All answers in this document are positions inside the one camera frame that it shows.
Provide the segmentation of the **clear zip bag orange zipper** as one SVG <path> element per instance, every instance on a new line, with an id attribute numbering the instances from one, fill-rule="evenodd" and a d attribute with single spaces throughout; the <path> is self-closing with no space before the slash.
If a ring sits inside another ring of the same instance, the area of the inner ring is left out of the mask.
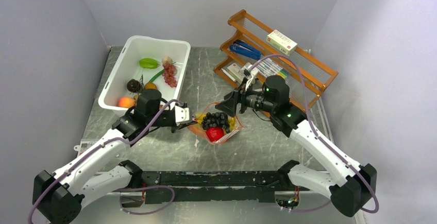
<path id="1" fill-rule="evenodd" d="M 218 142 L 210 142 L 207 137 L 205 138 L 210 144 L 218 145 L 225 143 L 232 136 L 241 131 L 245 126 L 240 122 L 238 116 L 231 117 L 215 108 L 218 102 L 212 102 L 208 104 L 203 110 L 199 110 L 194 114 L 194 122 L 200 124 L 206 131 L 211 127 L 220 127 L 224 130 L 224 136 Z"/>

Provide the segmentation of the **red apple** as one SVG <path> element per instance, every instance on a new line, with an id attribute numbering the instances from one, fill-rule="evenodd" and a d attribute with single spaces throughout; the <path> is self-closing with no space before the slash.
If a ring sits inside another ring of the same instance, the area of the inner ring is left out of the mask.
<path id="1" fill-rule="evenodd" d="M 218 142 L 224 136 L 224 130 L 220 127 L 211 127 L 205 131 L 208 141 Z"/>

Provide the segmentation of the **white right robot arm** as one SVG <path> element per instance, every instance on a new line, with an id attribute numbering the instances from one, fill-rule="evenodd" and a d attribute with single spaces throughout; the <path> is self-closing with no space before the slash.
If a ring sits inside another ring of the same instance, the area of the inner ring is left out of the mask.
<path id="1" fill-rule="evenodd" d="M 277 75 L 266 78 L 260 92 L 241 85 L 219 102 L 215 108 L 228 116 L 236 116 L 237 106 L 269 113 L 270 122 L 286 137 L 297 141 L 320 162 L 326 172 L 309 169 L 297 161 L 281 168 L 278 184 L 284 190 L 301 186 L 325 196 L 343 215 L 353 217 L 376 195 L 377 171 L 370 163 L 361 165 L 342 152 L 320 133 L 309 117 L 293 105 L 290 88 Z"/>

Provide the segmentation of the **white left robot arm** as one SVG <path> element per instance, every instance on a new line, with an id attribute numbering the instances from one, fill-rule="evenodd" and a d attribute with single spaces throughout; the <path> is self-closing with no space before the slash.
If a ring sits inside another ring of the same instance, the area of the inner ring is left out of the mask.
<path id="1" fill-rule="evenodd" d="M 151 127 L 176 131 L 193 123 L 187 103 L 166 101 L 160 91 L 146 89 L 89 149 L 54 172 L 43 170 L 35 177 L 27 222 L 32 223 L 33 214 L 39 211 L 51 223 L 71 223 L 82 209 L 109 192 L 138 190 L 143 183 L 142 170 L 129 160 L 108 173 L 96 173 L 148 135 Z"/>

